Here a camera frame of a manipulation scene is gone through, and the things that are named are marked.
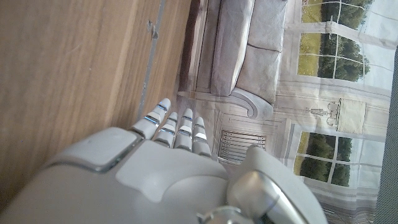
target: tree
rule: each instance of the tree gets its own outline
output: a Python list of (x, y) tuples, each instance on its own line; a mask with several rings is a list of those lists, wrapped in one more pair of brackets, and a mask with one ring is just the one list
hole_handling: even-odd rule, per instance
[[(335, 0), (323, 0), (323, 2), (330, 2)], [(349, 6), (342, 4), (339, 24), (344, 26), (348, 26), (352, 29), (357, 29), (360, 24), (363, 24), (366, 18), (366, 11), (369, 9), (370, 5), (373, 3), (373, 0), (342, 0), (342, 3), (359, 6)], [(321, 15), (322, 21), (330, 21), (331, 16), (333, 16), (333, 21), (337, 21), (337, 17), (339, 15), (340, 3), (331, 2), (328, 4), (322, 4), (321, 6)]]
[[(339, 24), (352, 29), (358, 29), (359, 26), (365, 22), (366, 11), (370, 8), (370, 5), (373, 2), (373, 0), (342, 0), (342, 3), (359, 7), (341, 4), (340, 10), (340, 3), (330, 1), (334, 0), (323, 0), (323, 2), (329, 3), (322, 4), (321, 6), (322, 21), (330, 21), (330, 19), (333, 19), (333, 21), (337, 22), (337, 19), (339, 19)], [(331, 35), (331, 38), (329, 35), (322, 35), (320, 49), (321, 55), (335, 55), (337, 45), (336, 37), (337, 35)], [(370, 71), (368, 65), (369, 60), (366, 57), (363, 58), (360, 46), (352, 40), (339, 37), (337, 55), (357, 62), (364, 62), (365, 64), (365, 66), (363, 66), (363, 64), (351, 60), (345, 60), (343, 58), (336, 59), (335, 78), (337, 79), (356, 82)], [(335, 58), (320, 57), (318, 67), (318, 77), (333, 78), (333, 71), (335, 71)]]
[[(349, 162), (351, 155), (352, 139), (339, 137), (337, 160)], [(310, 133), (308, 140), (307, 154), (322, 158), (332, 159), (336, 144), (335, 136), (325, 134)], [(302, 162), (300, 175), (311, 179), (328, 181), (331, 169), (331, 162), (306, 157)], [(331, 183), (348, 187), (349, 165), (335, 164)]]
[(348, 187), (349, 181), (349, 165), (336, 164), (335, 171), (333, 172), (333, 177), (331, 178), (331, 183)]
[[(310, 133), (307, 154), (332, 159), (335, 143), (333, 138), (336, 139), (334, 136)], [(301, 165), (300, 175), (326, 182), (328, 181), (330, 167), (331, 162), (306, 157)]]
[(353, 147), (350, 138), (338, 138), (338, 153), (337, 160), (349, 162), (349, 156), (351, 155), (351, 148)]
[[(336, 54), (336, 44), (337, 35), (322, 35), (320, 54), (334, 56)], [(356, 82), (370, 71), (370, 67), (367, 65), (369, 60), (366, 57), (363, 58), (361, 47), (355, 41), (339, 36), (337, 51), (337, 56), (348, 58), (355, 62), (343, 58), (336, 59), (335, 78)], [(332, 78), (335, 70), (335, 58), (320, 57), (318, 66), (318, 77)]]

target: radiator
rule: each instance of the radiator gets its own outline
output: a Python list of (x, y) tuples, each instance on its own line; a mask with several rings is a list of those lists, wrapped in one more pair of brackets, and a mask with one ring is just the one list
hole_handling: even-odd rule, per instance
[(222, 131), (221, 143), (218, 147), (220, 162), (238, 165), (246, 158), (246, 150), (252, 144), (257, 144), (265, 150), (266, 137), (258, 134)]

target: window pane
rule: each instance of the window pane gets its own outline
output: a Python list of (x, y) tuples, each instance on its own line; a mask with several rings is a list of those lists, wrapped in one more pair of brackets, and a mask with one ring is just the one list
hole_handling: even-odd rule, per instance
[(384, 142), (364, 140), (360, 163), (382, 166), (383, 155)]
[(351, 138), (343, 138), (339, 137), (338, 138), (338, 145), (337, 145), (337, 160), (339, 161), (350, 161), (350, 156), (352, 153), (351, 148), (353, 147)]
[(395, 49), (387, 49), (372, 44), (363, 44), (365, 63), (394, 70)]
[(301, 165), (302, 165), (304, 159), (305, 158), (302, 156), (296, 156), (296, 159), (294, 160), (294, 166), (293, 166), (293, 172), (295, 175), (300, 175)]
[[(389, 2), (385, 5), (397, 4), (394, 2)], [(366, 22), (362, 25), (361, 32), (371, 35), (384, 40), (397, 40), (398, 39), (398, 20), (388, 19), (382, 15), (386, 15), (385, 12), (382, 14), (376, 14), (370, 12)]]
[(372, 6), (372, 12), (382, 15), (385, 18), (398, 19), (397, 11), (391, 9), (398, 9), (397, 1), (389, 1), (385, 4), (383, 0), (372, 0), (367, 4), (365, 10), (368, 11)]
[(349, 6), (341, 4), (341, 12), (338, 23), (347, 26), (351, 29), (360, 30), (361, 24), (364, 24), (366, 13), (360, 7)]
[(363, 63), (363, 50), (359, 42), (339, 36), (337, 56)]
[(331, 177), (331, 183), (344, 187), (358, 186), (358, 173), (359, 166), (350, 166), (344, 164), (336, 164), (333, 176)]
[(326, 2), (326, 0), (302, 0), (303, 5), (312, 5)]
[(326, 159), (333, 159), (336, 137), (326, 134), (310, 133), (306, 154)]
[(319, 56), (314, 55), (300, 55), (298, 57), (297, 73), (299, 75), (309, 75), (317, 77), (319, 58)]
[(358, 163), (359, 156), (361, 155), (362, 145), (362, 139), (339, 137), (336, 159), (338, 161)]
[(338, 58), (336, 61), (335, 78), (337, 79), (358, 82), (362, 80), (363, 72), (364, 69), (362, 63), (342, 58)]
[(327, 56), (300, 55), (298, 57), (299, 75), (333, 78), (335, 58)]
[(366, 69), (368, 73), (364, 78), (365, 85), (391, 90), (393, 71), (374, 65), (366, 65)]
[(297, 153), (306, 154), (308, 141), (310, 140), (310, 133), (302, 132), (300, 137), (300, 144), (298, 145)]
[(341, 0), (342, 3), (351, 4), (367, 9), (374, 0)]
[(300, 167), (300, 175), (315, 180), (327, 182), (331, 162), (320, 161), (306, 157)]
[(333, 71), (335, 70), (334, 57), (320, 57), (318, 62), (318, 77), (333, 78)]
[(302, 6), (302, 22), (337, 22), (339, 3), (324, 3)]
[(360, 187), (378, 188), (380, 186), (380, 167), (359, 166), (359, 180)]
[(336, 34), (304, 33), (300, 39), (300, 54), (336, 55)]

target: sofa armrest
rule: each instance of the sofa armrest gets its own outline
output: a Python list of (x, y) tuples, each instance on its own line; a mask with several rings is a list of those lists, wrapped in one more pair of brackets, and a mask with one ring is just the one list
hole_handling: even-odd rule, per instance
[[(180, 91), (178, 95), (191, 98), (189, 92)], [(216, 103), (232, 103), (248, 110), (248, 118), (269, 119), (274, 112), (272, 105), (262, 98), (239, 88), (235, 88), (230, 96), (215, 96), (211, 93), (195, 92), (194, 99), (212, 101)]]
[(232, 97), (236, 97), (240, 100), (245, 101), (250, 105), (250, 113), (248, 110), (248, 117), (252, 119), (267, 119), (270, 118), (274, 112), (274, 107), (269, 104), (267, 101), (263, 100), (261, 97), (258, 97), (248, 91), (242, 90), (240, 88), (235, 88), (232, 93)]

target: sofa cushion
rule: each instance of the sofa cushion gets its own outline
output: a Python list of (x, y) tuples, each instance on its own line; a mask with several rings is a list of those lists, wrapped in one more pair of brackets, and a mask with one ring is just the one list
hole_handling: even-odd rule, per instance
[(285, 0), (256, 0), (250, 23), (249, 44), (282, 51), (286, 4)]
[(254, 0), (228, 0), (221, 4), (210, 92), (229, 96), (241, 70)]
[(236, 87), (273, 104), (279, 76), (279, 64), (279, 52), (248, 46)]

